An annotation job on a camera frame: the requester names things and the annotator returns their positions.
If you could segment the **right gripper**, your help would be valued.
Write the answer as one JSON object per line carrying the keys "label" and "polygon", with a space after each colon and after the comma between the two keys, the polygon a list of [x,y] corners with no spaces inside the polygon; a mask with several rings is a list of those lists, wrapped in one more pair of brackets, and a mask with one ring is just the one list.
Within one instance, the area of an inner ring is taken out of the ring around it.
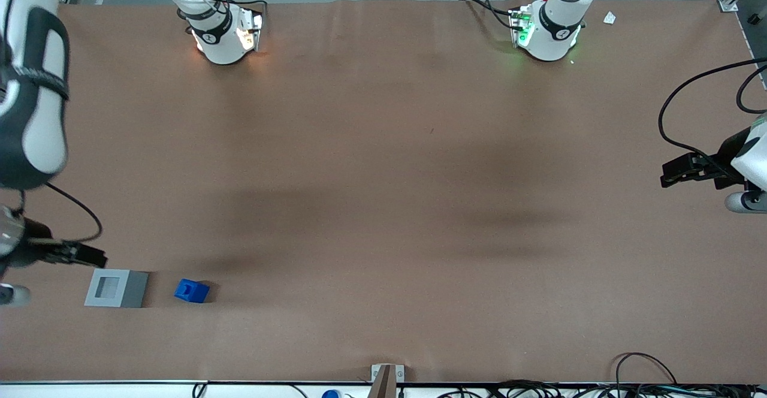
{"label": "right gripper", "polygon": [[[24,217],[2,205],[1,213],[1,273],[9,268],[27,267],[46,256],[46,249],[33,245],[30,239],[50,239],[49,226]],[[50,264],[77,264],[94,268],[106,267],[104,251],[87,243],[58,240],[47,254]]]}

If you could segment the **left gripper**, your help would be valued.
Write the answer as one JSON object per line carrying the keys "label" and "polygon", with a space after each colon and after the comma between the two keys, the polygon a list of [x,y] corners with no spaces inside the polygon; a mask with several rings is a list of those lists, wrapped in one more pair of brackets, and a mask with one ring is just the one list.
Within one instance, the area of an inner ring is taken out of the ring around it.
{"label": "left gripper", "polygon": [[715,160],[729,172],[710,171],[710,160],[701,154],[683,154],[662,165],[660,185],[669,188],[683,182],[714,179],[717,190],[747,185],[748,191],[766,190],[766,116],[758,116],[750,127],[727,138]]}

